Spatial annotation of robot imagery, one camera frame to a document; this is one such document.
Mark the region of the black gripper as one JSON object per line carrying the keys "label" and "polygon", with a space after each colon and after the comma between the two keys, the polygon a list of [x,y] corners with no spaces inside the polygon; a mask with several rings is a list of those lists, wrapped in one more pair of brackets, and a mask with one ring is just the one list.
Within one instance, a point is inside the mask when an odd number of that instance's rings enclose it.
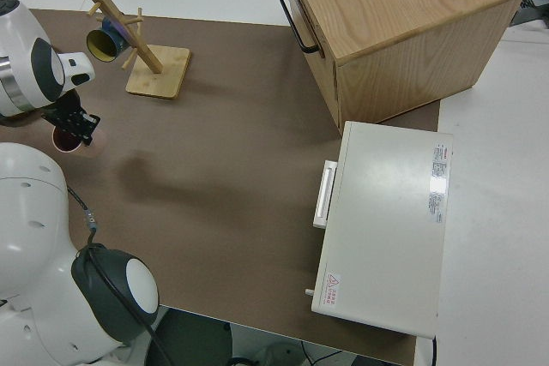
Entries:
{"label": "black gripper", "polygon": [[46,106],[42,117],[62,131],[81,137],[85,146],[91,145],[95,128],[100,123],[99,116],[87,114],[81,107],[77,91],[68,91],[55,103]]}

